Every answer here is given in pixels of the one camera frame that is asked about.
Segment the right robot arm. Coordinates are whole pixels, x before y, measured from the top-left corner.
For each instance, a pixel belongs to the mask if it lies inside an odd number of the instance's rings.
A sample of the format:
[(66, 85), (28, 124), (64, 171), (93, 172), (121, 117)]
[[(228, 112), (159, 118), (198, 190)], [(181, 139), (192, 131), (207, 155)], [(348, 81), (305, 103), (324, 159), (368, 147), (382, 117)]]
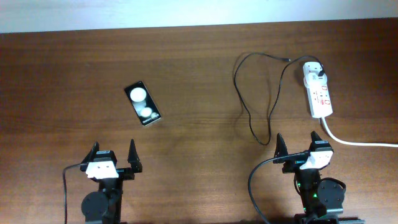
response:
[(331, 178), (322, 178), (320, 171), (330, 164), (334, 150), (330, 143), (311, 132), (307, 150), (289, 154), (282, 135), (277, 135), (275, 164), (282, 164), (282, 172), (294, 174), (295, 189), (300, 195), (302, 214), (294, 216), (295, 223), (365, 223), (359, 218), (340, 218), (343, 213), (346, 185)]

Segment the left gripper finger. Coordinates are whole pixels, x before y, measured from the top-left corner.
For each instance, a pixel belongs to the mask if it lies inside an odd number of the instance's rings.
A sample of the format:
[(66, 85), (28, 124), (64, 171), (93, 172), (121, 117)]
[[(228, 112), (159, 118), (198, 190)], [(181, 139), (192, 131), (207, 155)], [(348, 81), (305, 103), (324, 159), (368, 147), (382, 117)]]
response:
[(131, 139), (129, 146), (129, 154), (127, 157), (128, 163), (130, 163), (132, 170), (141, 170), (142, 164), (136, 151), (136, 145), (133, 139)]
[(89, 151), (89, 153), (85, 156), (85, 158), (82, 160), (82, 164), (88, 164), (89, 162), (92, 162), (93, 159), (95, 158), (96, 153), (99, 151), (99, 143), (96, 141)]

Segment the black smartphone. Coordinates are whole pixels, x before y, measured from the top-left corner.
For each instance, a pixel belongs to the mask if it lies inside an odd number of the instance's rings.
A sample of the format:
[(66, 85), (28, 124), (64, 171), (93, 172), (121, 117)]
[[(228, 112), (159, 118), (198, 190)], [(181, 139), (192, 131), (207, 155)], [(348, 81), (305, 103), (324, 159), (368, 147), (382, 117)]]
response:
[(124, 92), (143, 126), (148, 126), (162, 118), (143, 81), (125, 87)]

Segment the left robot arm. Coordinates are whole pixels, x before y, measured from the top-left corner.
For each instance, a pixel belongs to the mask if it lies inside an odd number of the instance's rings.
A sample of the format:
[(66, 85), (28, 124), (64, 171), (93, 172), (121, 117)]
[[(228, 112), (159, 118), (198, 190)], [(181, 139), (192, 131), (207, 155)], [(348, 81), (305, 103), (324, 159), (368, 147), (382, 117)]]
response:
[(123, 182), (134, 180), (135, 175), (142, 172), (134, 140), (130, 142), (127, 161), (129, 167), (117, 168), (115, 153), (101, 151), (98, 142), (82, 160), (80, 170), (98, 184), (98, 190), (89, 193), (81, 203), (85, 223), (121, 223)]

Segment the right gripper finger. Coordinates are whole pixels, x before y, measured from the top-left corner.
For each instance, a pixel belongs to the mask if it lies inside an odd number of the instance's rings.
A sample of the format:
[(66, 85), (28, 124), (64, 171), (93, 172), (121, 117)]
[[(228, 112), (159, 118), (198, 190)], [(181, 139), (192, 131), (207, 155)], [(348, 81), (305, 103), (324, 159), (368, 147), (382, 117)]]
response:
[(274, 158), (279, 158), (279, 157), (284, 157), (288, 156), (289, 153), (287, 151), (287, 146), (285, 144), (285, 141), (281, 135), (281, 133), (278, 133), (276, 136), (276, 149), (274, 153)]
[(321, 146), (323, 144), (323, 139), (315, 131), (312, 131), (310, 135), (312, 140), (312, 146)]

